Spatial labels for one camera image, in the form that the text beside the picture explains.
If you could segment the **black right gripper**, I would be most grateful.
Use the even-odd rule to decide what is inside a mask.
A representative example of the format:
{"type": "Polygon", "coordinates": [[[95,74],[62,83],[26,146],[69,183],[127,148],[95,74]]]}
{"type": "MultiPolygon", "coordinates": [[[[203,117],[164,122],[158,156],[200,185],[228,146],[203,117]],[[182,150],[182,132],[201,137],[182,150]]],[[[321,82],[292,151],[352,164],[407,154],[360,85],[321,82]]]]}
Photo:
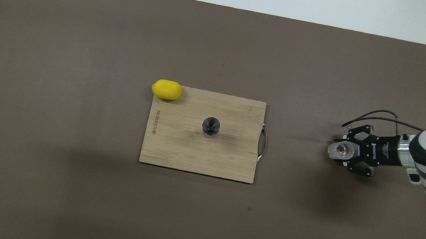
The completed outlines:
{"type": "Polygon", "coordinates": [[[364,177],[374,176],[374,166],[399,166],[399,138],[382,137],[373,135],[374,127],[366,124],[352,127],[351,123],[343,123],[345,134],[335,138],[334,143],[350,142],[360,148],[360,158],[334,159],[338,165],[345,167],[347,171],[364,177]]]}

